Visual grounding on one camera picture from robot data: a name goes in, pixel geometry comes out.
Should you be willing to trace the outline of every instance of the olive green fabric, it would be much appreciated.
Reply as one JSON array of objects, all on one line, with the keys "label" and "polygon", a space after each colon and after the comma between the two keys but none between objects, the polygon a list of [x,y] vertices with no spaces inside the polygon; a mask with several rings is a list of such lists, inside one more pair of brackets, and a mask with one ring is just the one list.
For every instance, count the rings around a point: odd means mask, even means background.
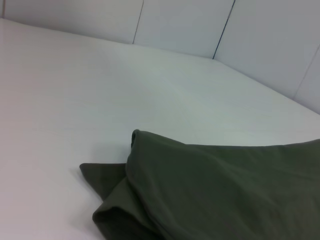
[{"label": "olive green fabric", "polygon": [[136,130],[126,164],[80,168],[108,240],[320,239],[320,140],[204,146]]}]

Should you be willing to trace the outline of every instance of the fabric fold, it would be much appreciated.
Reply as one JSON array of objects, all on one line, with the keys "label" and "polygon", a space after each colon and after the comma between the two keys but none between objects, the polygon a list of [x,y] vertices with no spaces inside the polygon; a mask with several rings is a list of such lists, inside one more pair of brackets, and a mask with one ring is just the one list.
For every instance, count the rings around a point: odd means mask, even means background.
[{"label": "fabric fold", "polygon": [[81,165],[108,240],[320,238],[320,141],[187,145],[135,130],[126,164]]}]

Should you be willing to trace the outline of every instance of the white wall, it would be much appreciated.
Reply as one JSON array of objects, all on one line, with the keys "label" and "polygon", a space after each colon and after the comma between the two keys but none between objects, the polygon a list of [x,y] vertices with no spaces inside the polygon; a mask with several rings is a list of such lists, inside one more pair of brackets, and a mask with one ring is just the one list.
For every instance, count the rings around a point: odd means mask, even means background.
[{"label": "white wall", "polygon": [[234,0],[144,0],[134,43],[212,58]]},{"label": "white wall", "polygon": [[143,0],[6,0],[5,18],[132,44],[142,5]]},{"label": "white wall", "polygon": [[7,0],[5,18],[121,43],[135,38],[137,45],[212,58],[233,2]]},{"label": "white wall", "polygon": [[216,60],[293,98],[320,44],[319,0],[236,0]]},{"label": "white wall", "polygon": [[320,114],[320,45],[294,100]]}]

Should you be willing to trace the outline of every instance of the white backdrop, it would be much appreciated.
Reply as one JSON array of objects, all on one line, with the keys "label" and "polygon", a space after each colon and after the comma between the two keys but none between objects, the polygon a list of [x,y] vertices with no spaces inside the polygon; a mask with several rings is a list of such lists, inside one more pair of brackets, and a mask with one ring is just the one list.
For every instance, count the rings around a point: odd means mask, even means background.
[{"label": "white backdrop", "polygon": [[319,0],[236,0],[216,60],[293,98],[320,44]]},{"label": "white backdrop", "polygon": [[125,162],[134,129],[266,146],[318,139],[319,122],[211,59],[0,19],[0,240],[105,240],[79,165]]},{"label": "white backdrop", "polygon": [[137,45],[212,58],[233,1],[7,0],[5,18],[122,43],[136,33]]},{"label": "white backdrop", "polygon": [[132,44],[143,0],[6,0],[5,18]]}]

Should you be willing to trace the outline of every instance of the gray line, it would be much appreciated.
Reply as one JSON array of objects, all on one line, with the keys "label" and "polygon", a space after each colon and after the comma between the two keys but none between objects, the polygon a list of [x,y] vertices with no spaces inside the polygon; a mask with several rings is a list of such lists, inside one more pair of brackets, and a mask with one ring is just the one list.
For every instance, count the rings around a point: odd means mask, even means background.
[{"label": "gray line", "polygon": [[216,56],[216,53],[217,53],[217,51],[218,51],[218,48],[219,48],[219,45],[220,45],[220,42],[221,42],[222,36],[223,36],[223,35],[224,35],[224,33],[225,33],[225,30],[226,30],[226,27],[227,27],[227,24],[228,24],[229,18],[230,18],[230,16],[231,16],[231,12],[232,12],[232,10],[234,9],[235,3],[236,3],[236,0],[233,0],[233,4],[232,4],[231,10],[230,10],[230,12],[229,12],[229,16],[228,16],[228,18],[226,19],[226,22],[225,22],[225,25],[224,25],[224,28],[223,28],[222,34],[221,34],[221,36],[220,36],[220,39],[219,39],[218,45],[216,46],[216,49],[215,49],[215,52],[214,52],[214,55],[213,55],[213,58],[212,58],[212,59],[215,59],[215,56]]},{"label": "gray line", "polygon": [[137,31],[138,31],[139,23],[140,23],[140,18],[141,18],[142,10],[144,9],[144,4],[145,4],[145,0],[142,0],[141,11],[140,11],[140,15],[139,15],[138,23],[137,23],[137,25],[136,25],[135,34],[134,34],[134,38],[133,38],[133,42],[132,42],[132,44],[135,44],[136,35],[137,35]]},{"label": "gray line", "polygon": [[2,2],[2,13],[1,13],[1,17],[3,19],[5,18],[5,9],[6,9],[6,0],[3,0],[3,2]]},{"label": "gray line", "polygon": [[307,69],[306,69],[306,71],[305,71],[305,73],[304,73],[304,76],[303,76],[303,78],[302,78],[302,80],[301,80],[301,82],[300,82],[300,84],[299,84],[299,86],[298,86],[298,88],[297,88],[297,90],[296,90],[296,92],[295,92],[292,100],[295,100],[295,98],[296,98],[296,96],[297,96],[297,94],[298,94],[298,92],[299,92],[299,89],[300,89],[302,83],[304,82],[305,78],[307,77],[307,74],[308,74],[308,72],[309,72],[309,69],[311,68],[312,63],[313,63],[313,62],[315,61],[315,59],[316,59],[316,56],[317,56],[317,53],[319,52],[319,50],[320,50],[320,44],[319,44],[319,46],[316,48],[315,54],[313,55],[313,57],[312,57],[312,59],[311,59],[311,62],[310,62],[310,64],[309,64],[309,66],[307,67]]}]

